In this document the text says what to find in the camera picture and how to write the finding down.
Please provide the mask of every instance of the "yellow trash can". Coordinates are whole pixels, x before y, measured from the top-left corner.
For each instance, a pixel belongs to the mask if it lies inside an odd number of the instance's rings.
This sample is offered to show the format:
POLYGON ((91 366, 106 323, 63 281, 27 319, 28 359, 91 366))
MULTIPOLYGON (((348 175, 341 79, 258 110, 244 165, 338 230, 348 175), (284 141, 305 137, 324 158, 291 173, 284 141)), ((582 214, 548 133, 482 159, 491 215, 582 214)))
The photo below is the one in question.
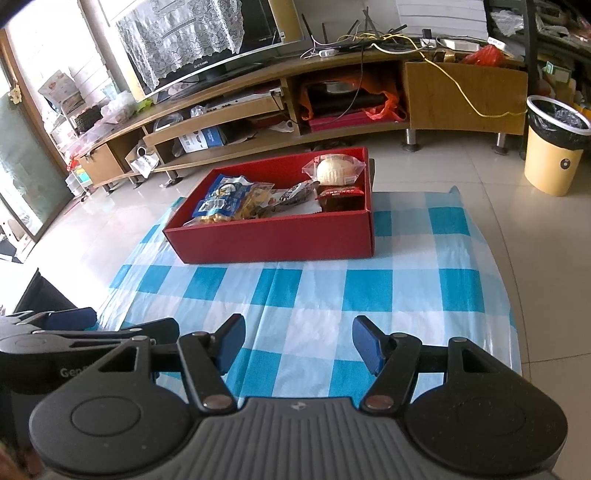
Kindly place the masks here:
POLYGON ((552 98, 527 99, 530 129, 525 177, 544 193, 565 195, 591 139, 591 123, 578 111, 552 98))

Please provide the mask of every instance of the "black garbage bag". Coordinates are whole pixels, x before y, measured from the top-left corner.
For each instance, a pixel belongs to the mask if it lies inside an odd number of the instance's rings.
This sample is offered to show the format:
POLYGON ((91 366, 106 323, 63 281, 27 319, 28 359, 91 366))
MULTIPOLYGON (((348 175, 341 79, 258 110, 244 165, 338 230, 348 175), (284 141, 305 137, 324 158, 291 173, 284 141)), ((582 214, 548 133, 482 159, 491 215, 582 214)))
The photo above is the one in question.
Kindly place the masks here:
POLYGON ((589 121, 573 108, 540 95, 527 99, 527 119, 532 130, 548 143, 568 150, 591 145, 589 121))

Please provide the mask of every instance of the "orange plastic bag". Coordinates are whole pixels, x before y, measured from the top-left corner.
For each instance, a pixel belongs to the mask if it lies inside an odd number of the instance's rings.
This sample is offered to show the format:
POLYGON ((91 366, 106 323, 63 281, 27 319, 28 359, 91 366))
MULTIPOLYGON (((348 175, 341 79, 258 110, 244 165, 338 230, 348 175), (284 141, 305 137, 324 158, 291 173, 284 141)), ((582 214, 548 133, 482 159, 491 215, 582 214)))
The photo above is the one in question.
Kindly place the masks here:
MULTIPOLYGON (((308 97, 308 85, 313 83, 322 83, 338 80, 340 82, 350 83, 353 87, 359 86, 361 79, 361 71, 358 69, 333 69, 326 72, 318 72, 310 75, 300 85, 300 105, 302 120, 312 120, 314 118, 314 110, 308 97)), ((361 81, 361 88, 368 93, 383 93, 386 96, 384 105, 364 108, 363 111, 371 120, 380 120, 388 118, 395 122, 402 122, 406 118, 406 113, 400 105, 400 97, 398 96, 398 89, 393 72, 384 72, 376 67, 365 67, 363 79, 361 81)))
POLYGON ((488 45, 479 51, 470 53, 460 63, 480 65, 481 67, 500 67, 505 63, 505 55, 494 45, 488 45))

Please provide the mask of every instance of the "cable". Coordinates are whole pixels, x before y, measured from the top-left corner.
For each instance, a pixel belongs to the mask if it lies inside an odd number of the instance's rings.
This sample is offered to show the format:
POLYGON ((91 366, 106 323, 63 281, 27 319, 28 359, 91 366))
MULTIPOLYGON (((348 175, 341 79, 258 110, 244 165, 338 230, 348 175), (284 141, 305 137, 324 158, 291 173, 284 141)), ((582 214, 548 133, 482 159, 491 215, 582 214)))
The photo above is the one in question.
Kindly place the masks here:
POLYGON ((351 108, 353 108, 353 104, 355 103, 355 100, 357 100, 357 96, 359 94, 359 91, 361 90, 361 83, 362 82, 363 82, 363 46, 361 46, 361 78, 359 79, 359 86, 357 87, 357 91, 355 92, 355 96, 353 97, 353 100, 351 100, 351 103, 347 107, 347 110, 345 110, 337 118, 333 118, 332 120, 330 120, 328 122, 324 122, 322 124, 316 124, 315 127, 321 127, 322 125, 328 125, 328 124, 331 124, 331 123, 336 122, 336 121, 340 120, 341 118, 343 118, 349 112, 349 110, 351 110, 351 108))
POLYGON ((410 43, 412 43, 413 44, 413 47, 415 47, 417 49, 417 51, 421 54, 421 56, 423 57, 423 60, 424 61, 426 61, 427 63, 430 63, 431 65, 434 65, 435 67, 437 67, 439 70, 441 70, 446 75, 446 77, 448 77, 453 83, 455 83, 456 86, 457 86, 457 88, 458 88, 458 90, 460 90, 460 93, 463 95, 463 97, 468 102, 468 105, 470 105, 470 107, 472 107, 472 110, 474 110, 482 118, 503 118, 503 117, 508 116, 508 115, 511 115, 511 116, 521 116, 521 115, 525 115, 527 113, 527 111, 521 112, 521 113, 505 112, 505 113, 502 113, 501 115, 485 115, 484 113, 480 113, 478 111, 478 109, 474 106, 474 104, 470 101, 470 99, 468 98, 468 96, 464 93, 464 90, 462 89, 461 85, 457 82, 457 80, 454 77, 452 77, 451 75, 449 75, 448 72, 446 72, 445 70, 443 70, 439 65, 437 65, 437 63, 435 63, 434 61, 429 60, 425 56, 425 54, 417 48, 417 44, 411 38, 408 38, 407 36, 400 35, 400 34, 396 34, 394 36, 395 37, 404 38, 405 40, 408 40, 410 43))
POLYGON ((425 47, 421 47, 421 48, 417 48, 415 50, 391 51, 391 50, 384 50, 382 47, 376 45, 375 43, 372 43, 371 46, 374 48, 377 48, 379 51, 383 51, 384 53, 389 53, 390 55, 406 55, 407 53, 414 53, 416 51, 425 50, 425 47))

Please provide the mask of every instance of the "lace cloth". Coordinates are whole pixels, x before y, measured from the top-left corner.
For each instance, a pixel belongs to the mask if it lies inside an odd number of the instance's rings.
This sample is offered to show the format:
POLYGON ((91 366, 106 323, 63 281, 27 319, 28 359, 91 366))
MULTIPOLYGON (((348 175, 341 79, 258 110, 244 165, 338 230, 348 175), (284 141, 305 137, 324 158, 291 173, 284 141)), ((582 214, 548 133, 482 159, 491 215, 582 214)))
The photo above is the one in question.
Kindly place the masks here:
POLYGON ((244 38, 241 0, 146 0, 115 25, 146 85, 244 38))

